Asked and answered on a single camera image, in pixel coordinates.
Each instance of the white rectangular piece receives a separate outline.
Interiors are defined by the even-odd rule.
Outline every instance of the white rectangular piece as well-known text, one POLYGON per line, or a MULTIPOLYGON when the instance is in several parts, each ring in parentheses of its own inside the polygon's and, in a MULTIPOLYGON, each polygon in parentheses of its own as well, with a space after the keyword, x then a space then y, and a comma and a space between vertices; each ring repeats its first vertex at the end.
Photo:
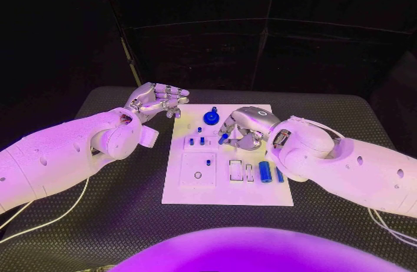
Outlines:
MULTIPOLYGON (((256 151, 218 144, 220 127, 231 113, 244 106, 256 106, 272 112, 272 107, 266 104, 179 106, 182 117, 174 124, 164 204, 293 206, 286 176, 283 183, 279 183, 276 175, 270 183, 262 183, 259 163, 266 160, 266 142, 256 151), (214 106, 218 108, 220 122, 207 125, 202 117, 214 106)), ((231 138, 241 138, 237 128, 231 138)))

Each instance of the screw hole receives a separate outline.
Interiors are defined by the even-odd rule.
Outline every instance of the screw hole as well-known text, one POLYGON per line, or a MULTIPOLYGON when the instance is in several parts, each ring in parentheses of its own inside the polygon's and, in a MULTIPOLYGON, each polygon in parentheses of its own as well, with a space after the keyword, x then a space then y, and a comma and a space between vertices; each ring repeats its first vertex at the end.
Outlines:
POLYGON ((404 178, 404 171, 402 169, 397 171, 397 174, 399 174, 400 179, 404 178))
POLYGON ((41 161, 41 163, 47 166, 47 164, 48 164, 47 158, 44 158, 44 157, 41 156, 39 161, 41 161))
POLYGON ((75 148, 75 150, 77 150, 77 152, 80 152, 80 145, 74 142, 74 148, 75 148))

